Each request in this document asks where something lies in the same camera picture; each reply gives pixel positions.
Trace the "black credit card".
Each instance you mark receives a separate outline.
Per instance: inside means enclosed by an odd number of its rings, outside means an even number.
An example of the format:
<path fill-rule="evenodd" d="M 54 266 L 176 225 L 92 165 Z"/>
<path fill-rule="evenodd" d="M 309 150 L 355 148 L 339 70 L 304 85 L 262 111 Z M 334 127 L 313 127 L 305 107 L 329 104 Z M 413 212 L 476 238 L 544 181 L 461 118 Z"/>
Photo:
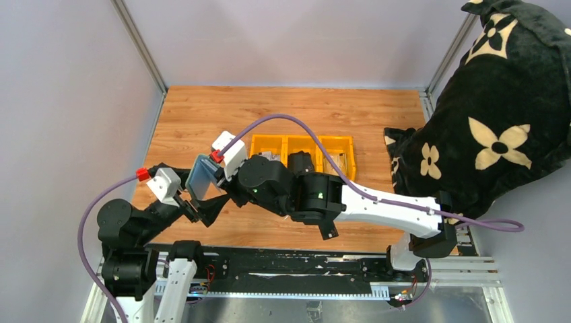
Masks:
<path fill-rule="evenodd" d="M 323 240 L 330 240 L 339 235 L 333 221 L 323 221 L 319 223 L 318 229 Z"/>

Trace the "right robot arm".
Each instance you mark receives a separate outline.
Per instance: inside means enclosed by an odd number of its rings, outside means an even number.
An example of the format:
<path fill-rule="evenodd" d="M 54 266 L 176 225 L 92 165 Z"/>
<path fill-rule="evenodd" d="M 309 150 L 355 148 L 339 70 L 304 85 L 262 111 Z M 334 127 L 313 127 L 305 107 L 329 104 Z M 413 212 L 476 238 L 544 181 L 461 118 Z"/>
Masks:
<path fill-rule="evenodd" d="M 315 225 L 324 240 L 337 237 L 338 221 L 400 229 L 402 237 L 387 248 L 385 264 L 377 270 L 381 275 L 412 275 L 423 260 L 446 258 L 457 245 L 455 227 L 438 214 L 440 205 L 431 197 L 375 191 L 326 173 L 294 173 L 261 156 L 247 159 L 234 172 L 218 168 L 214 178 L 237 205 L 252 203 Z"/>

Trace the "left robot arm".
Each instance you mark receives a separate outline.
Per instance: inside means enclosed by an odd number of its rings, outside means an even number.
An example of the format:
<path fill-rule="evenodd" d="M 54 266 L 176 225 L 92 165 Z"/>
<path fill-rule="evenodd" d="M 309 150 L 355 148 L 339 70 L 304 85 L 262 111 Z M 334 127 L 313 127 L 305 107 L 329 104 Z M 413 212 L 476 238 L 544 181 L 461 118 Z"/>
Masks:
<path fill-rule="evenodd" d="M 104 262 L 101 275 L 118 322 L 181 322 L 187 299 L 202 300 L 214 279 L 228 276 L 228 259 L 206 256 L 199 241 L 176 241 L 167 256 L 148 244 L 177 219 L 211 225 L 229 201 L 228 195 L 206 201 L 186 201 L 181 192 L 189 169 L 160 163 L 136 171 L 135 179 L 147 181 L 157 196 L 145 209 L 114 199 L 99 210 L 98 238 Z M 159 304 L 155 303 L 157 268 L 163 261 L 166 282 Z"/>

